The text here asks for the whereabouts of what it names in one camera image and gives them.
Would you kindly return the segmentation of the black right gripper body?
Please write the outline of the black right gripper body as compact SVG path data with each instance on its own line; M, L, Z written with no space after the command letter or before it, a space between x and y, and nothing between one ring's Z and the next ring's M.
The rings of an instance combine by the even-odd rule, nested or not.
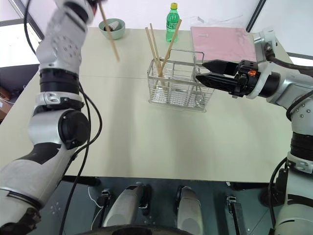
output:
M233 75L236 81L228 93L238 97L251 93L257 82L257 62L242 60L228 63L228 74Z

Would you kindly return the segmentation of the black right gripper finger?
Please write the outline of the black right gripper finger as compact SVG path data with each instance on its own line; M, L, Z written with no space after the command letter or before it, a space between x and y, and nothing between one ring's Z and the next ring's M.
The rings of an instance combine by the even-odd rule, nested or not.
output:
M196 79L206 87L218 89L232 93L236 89L236 81L233 78L228 78L214 73L204 73L196 75Z
M235 75L238 72L239 64L223 60L211 60L202 63L202 66L213 73Z

